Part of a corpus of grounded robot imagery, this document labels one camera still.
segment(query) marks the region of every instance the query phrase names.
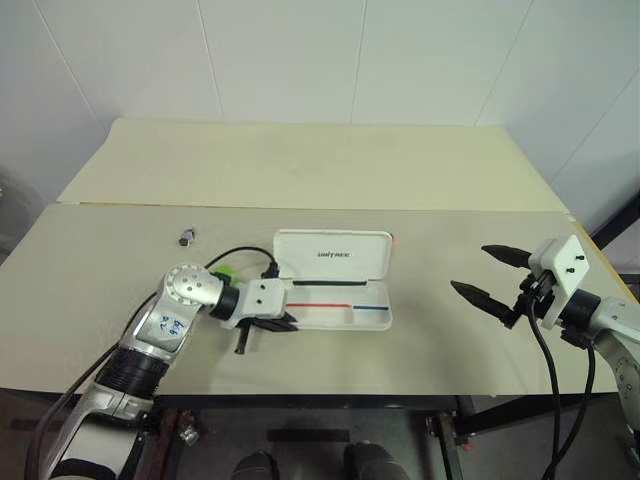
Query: person's shoe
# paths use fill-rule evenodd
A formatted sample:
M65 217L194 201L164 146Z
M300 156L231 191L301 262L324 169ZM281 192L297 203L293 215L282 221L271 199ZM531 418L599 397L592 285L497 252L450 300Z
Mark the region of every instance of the person's shoe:
M389 452L373 443L347 445L344 468L347 480L409 480Z
M267 452L252 453L240 460L230 480L279 480L278 464Z

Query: floor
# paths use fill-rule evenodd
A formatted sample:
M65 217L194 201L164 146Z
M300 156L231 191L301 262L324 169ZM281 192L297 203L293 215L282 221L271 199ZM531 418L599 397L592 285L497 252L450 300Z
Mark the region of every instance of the floor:
M481 409L505 400L474 397ZM0 478L22 478L32 426L24 420L37 418L46 406L0 391ZM563 416L565 432L572 416ZM446 478L437 440L425 438L424 419L415 413L225 409L203 411L200 421L207 431L193 447L174 450L167 480L227 480L236 462L259 449L277 458L282 480L340 480L347 439L384 445L414 480ZM465 480L539 479L548 461L551 427L550 418L541 418L472 438L471 450L458 449ZM306 431L304 441L288 441L286 435L300 429ZM640 478L625 453L629 441L616 396L595 401L558 480Z

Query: robotic arm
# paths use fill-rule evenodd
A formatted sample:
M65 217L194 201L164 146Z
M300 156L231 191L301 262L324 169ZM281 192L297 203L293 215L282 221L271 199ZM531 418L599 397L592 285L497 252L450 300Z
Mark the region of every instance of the robotic arm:
M578 289L589 264L575 235L546 240L533 254L503 245L482 249L501 262L531 270L520 284L515 306L509 308L473 285L451 282L456 291L507 328L526 313L527 301L535 299L535 314L544 327L558 325L562 338L579 348L593 344L609 363L627 423L640 430L640 305Z
M285 288L277 278L234 288L199 265L170 269L64 423L38 478L132 477L142 450L138 431L196 315L207 312L223 320L225 328L246 319L294 321L284 305Z

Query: black cable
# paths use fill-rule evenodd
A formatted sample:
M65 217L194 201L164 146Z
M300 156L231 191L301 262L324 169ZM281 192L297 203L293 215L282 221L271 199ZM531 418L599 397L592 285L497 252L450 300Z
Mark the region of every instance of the black cable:
M133 312L131 318L127 322L127 326L125 330L131 325L131 322L134 318L138 316L142 308L147 304L149 300L151 300L155 296L155 292L149 295ZM47 427L51 420L64 408L67 402L71 399L72 395L75 391L80 388L87 378L100 366L102 363L118 348L118 342L113 344L109 349L104 352L98 360L96 360L93 365L91 365L75 382L71 385L66 392L64 392L58 400L47 410L47 413L40 419L38 422L38 426L33 432L33 436L31 437L31 441L29 442L29 448L27 449L27 459L25 462L25 470L24 470L24 478L25 480L38 480L38 475L40 471L40 452L42 450L42 441L44 439L44 434L47 431Z
M544 341L544 337L540 333L538 324L536 323L535 314L536 299L530 297L527 300L527 317L529 317L529 325L531 331L540 345L540 349L544 354L544 359L547 362L547 368L549 370L549 378L551 379L551 391L553 393L553 450L551 454L551 465L554 467L551 469L549 478L553 480L555 478L555 465L558 464L558 451L560 448L560 389L558 387L558 375L556 374L556 366L553 362L553 356L549 351L547 342Z
M587 407L589 406L589 400L591 400L591 391L593 389L593 381L596 376L596 354L593 350L592 345L587 345L587 356L589 357L589 370L587 372L587 382L584 387L584 396L580 402L580 408L578 409L578 414L576 415L576 419L573 422L573 426L571 427L571 431L569 435L567 435L562 448L558 452L558 456L556 457L555 463L550 463L547 469L542 476L542 480L547 480L550 478L551 472L555 472L558 464L562 461L564 456L571 448L573 441L578 436L580 432L580 427L582 427L582 422L584 420L585 414L587 413Z
M227 255L231 255L232 253L235 252L241 252L241 251L245 251L245 250L249 250L249 251L253 251L253 252L260 252L263 255L266 255L267 257L269 257L269 260L271 261L271 263L275 263L277 264L278 262L276 262L275 257L271 254L270 251L265 250L264 248L260 248L260 247L249 247L249 246L244 246L244 247L235 247L232 248L231 250L227 250L224 253L221 253L220 255L218 255L216 258L214 258L213 260L211 260L209 263L207 263L204 268L206 270L209 270L214 264L218 263L220 260L222 260L224 257L226 257Z

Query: white wall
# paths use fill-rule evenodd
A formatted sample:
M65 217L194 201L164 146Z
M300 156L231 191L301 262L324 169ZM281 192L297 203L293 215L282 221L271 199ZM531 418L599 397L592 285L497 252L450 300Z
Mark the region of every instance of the white wall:
M592 229L640 185L638 40L637 0L0 0L4 201L118 116L503 124Z

